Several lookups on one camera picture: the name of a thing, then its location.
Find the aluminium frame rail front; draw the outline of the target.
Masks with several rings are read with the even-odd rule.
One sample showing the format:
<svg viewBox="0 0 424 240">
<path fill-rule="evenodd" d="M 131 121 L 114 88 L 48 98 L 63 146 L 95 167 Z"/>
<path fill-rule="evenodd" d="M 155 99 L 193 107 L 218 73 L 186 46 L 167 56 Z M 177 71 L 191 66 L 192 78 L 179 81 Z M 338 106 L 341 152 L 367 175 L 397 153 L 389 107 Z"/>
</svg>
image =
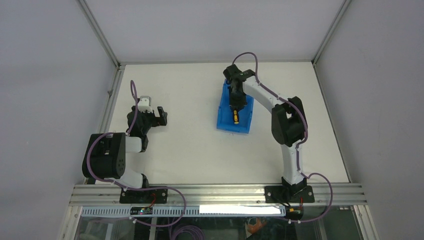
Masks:
<svg viewBox="0 0 424 240">
<path fill-rule="evenodd" d="M 167 193 L 157 194 L 157 200 L 166 199 L 165 206 L 199 205 L 276 205 L 278 183 L 265 184 L 171 184 Z M 70 206 L 119 206 L 125 192 L 110 184 L 75 185 Z M 311 183 L 295 195 L 292 206 L 353 206 L 367 205 L 367 198 L 359 183 Z"/>
</svg>

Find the yellow black screwdriver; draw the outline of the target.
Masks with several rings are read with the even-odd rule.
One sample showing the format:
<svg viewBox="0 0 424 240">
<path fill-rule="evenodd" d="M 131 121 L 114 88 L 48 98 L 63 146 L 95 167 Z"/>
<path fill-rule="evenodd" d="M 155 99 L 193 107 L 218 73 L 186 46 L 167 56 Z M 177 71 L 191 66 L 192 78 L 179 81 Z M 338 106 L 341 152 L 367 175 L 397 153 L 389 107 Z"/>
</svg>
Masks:
<svg viewBox="0 0 424 240">
<path fill-rule="evenodd" d="M 239 111 L 237 109 L 233 109 L 232 114 L 233 114 L 233 117 L 232 117 L 233 123 L 235 125 L 238 125 L 240 123 Z"/>
</svg>

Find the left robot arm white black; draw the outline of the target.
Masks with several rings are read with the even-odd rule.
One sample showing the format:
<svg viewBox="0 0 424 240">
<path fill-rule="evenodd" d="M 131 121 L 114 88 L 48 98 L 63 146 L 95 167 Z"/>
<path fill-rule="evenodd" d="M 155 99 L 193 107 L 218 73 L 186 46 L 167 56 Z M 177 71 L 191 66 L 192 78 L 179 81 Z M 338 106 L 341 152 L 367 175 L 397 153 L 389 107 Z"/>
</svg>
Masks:
<svg viewBox="0 0 424 240">
<path fill-rule="evenodd" d="M 157 112 L 158 116 L 150 108 L 133 106 L 126 116 L 126 132 L 92 134 L 81 167 L 84 177 L 116 184 L 131 190 L 131 197 L 138 203 L 147 202 L 151 196 L 148 179 L 145 174 L 126 167 L 126 156 L 144 153 L 149 130 L 167 125 L 168 113 L 161 106 Z"/>
</svg>

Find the aluminium frame post right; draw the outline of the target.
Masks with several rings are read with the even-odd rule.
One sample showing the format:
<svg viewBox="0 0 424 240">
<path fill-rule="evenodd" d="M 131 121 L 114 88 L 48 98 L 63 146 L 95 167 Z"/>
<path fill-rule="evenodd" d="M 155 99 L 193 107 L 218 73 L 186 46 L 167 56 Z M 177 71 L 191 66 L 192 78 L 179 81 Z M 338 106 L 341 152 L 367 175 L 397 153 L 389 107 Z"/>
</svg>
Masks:
<svg viewBox="0 0 424 240">
<path fill-rule="evenodd" d="M 315 68 L 318 64 L 324 50 L 326 49 L 328 43 L 330 42 L 333 34 L 335 33 L 338 25 L 340 24 L 341 20 L 343 19 L 344 15 L 346 14 L 347 10 L 349 9 L 350 5 L 352 3 L 352 0 L 343 0 L 341 6 L 339 7 L 335 17 L 333 18 L 326 34 L 324 35 L 323 40 L 321 41 L 314 57 L 311 60 L 311 63 L 313 67 Z"/>
</svg>

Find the aluminium frame post left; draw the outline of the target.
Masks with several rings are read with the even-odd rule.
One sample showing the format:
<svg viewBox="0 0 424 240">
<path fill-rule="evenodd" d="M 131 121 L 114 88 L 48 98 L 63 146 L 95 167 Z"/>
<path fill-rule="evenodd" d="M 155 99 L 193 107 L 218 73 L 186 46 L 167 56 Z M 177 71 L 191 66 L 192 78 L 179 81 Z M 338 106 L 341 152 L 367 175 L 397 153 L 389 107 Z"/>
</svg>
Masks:
<svg viewBox="0 0 424 240">
<path fill-rule="evenodd" d="M 88 21 L 88 24 L 90 25 L 93 33 L 97 37 L 100 45 L 106 52 L 108 58 L 112 62 L 112 64 L 119 68 L 121 66 L 120 61 L 118 60 L 116 54 L 114 53 L 111 45 L 109 44 L 105 34 L 103 33 L 98 21 L 96 20 L 88 2 L 86 0 L 76 0 L 78 3 L 82 13 L 84 14 L 86 20 Z"/>
</svg>

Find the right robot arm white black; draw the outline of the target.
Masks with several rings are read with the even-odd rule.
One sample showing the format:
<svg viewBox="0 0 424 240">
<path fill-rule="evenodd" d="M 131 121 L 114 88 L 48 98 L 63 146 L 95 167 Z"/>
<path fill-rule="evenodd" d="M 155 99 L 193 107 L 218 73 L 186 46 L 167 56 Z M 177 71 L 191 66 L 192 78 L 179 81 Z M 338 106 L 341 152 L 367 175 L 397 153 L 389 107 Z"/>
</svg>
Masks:
<svg viewBox="0 0 424 240">
<path fill-rule="evenodd" d="M 300 146 L 308 137 L 307 122 L 303 103 L 297 96 L 284 99 L 264 84 L 251 69 L 241 71 L 232 64 L 223 71 L 228 85 L 228 108 L 230 122 L 241 123 L 240 112 L 248 105 L 247 97 L 252 97 L 271 114 L 271 133 L 281 146 L 283 157 L 282 196 L 294 203 L 307 187 L 306 177 L 301 168 Z"/>
</svg>

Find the aluminium frame post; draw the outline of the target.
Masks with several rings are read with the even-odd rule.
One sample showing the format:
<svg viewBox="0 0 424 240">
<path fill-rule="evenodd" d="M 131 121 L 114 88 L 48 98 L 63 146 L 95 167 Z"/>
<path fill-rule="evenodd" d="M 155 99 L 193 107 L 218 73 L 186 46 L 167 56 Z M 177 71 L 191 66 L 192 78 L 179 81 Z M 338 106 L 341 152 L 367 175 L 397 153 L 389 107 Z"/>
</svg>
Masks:
<svg viewBox="0 0 424 240">
<path fill-rule="evenodd" d="M 88 21 L 88 24 L 90 25 L 93 33 L 97 37 L 100 45 L 106 52 L 108 58 L 112 62 L 112 64 L 119 68 L 121 66 L 120 61 L 118 60 L 116 54 L 114 53 L 111 45 L 109 44 L 105 34 L 103 33 L 98 21 L 96 20 L 88 2 L 86 0 L 76 0 L 78 3 L 82 13 L 84 14 L 86 20 Z"/>
<path fill-rule="evenodd" d="M 350 5 L 352 3 L 352 0 L 343 0 L 341 6 L 339 7 L 335 17 L 333 18 L 326 34 L 324 35 L 323 40 L 321 41 L 314 57 L 311 60 L 311 63 L 313 67 L 315 68 L 318 64 L 324 50 L 326 49 L 328 43 L 330 42 L 333 34 L 335 33 L 338 25 L 340 24 L 341 20 L 343 19 L 344 15 L 346 14 L 347 10 L 349 9 Z"/>
</svg>

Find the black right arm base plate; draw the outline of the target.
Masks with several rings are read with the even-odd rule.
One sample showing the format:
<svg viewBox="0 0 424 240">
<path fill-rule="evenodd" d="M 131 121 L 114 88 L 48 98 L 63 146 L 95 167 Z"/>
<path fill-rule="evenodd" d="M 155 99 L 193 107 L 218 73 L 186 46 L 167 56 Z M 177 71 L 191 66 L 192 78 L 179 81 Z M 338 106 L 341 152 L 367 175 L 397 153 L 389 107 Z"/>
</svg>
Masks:
<svg viewBox="0 0 424 240">
<path fill-rule="evenodd" d="M 300 204 L 315 202 L 315 196 L 311 186 L 306 186 L 298 193 L 292 194 L 282 185 L 268 185 L 264 187 L 264 196 L 265 202 L 268 204 Z"/>
</svg>

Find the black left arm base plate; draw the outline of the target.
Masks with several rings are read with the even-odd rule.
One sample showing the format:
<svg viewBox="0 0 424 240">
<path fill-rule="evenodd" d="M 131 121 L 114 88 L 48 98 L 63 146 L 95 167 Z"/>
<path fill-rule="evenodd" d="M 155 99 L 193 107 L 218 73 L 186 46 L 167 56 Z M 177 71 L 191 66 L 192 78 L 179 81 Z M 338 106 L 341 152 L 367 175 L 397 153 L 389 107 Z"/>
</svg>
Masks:
<svg viewBox="0 0 424 240">
<path fill-rule="evenodd" d="M 121 189 L 119 196 L 120 204 L 166 204 L 168 200 L 168 189 L 133 190 Z"/>
</svg>

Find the blue plastic bin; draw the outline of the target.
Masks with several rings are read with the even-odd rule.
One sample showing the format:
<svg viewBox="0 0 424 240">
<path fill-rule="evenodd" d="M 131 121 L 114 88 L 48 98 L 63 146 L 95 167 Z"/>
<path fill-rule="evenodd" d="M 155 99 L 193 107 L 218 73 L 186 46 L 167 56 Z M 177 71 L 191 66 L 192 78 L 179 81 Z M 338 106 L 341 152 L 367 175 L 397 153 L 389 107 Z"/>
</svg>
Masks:
<svg viewBox="0 0 424 240">
<path fill-rule="evenodd" d="M 217 112 L 216 128 L 221 131 L 236 133 L 236 134 L 249 134 L 251 122 L 253 118 L 254 98 L 247 95 L 247 105 L 238 112 L 238 124 L 234 123 L 233 111 L 230 108 L 230 92 L 229 84 L 224 81 L 222 86 L 222 94 Z"/>
</svg>

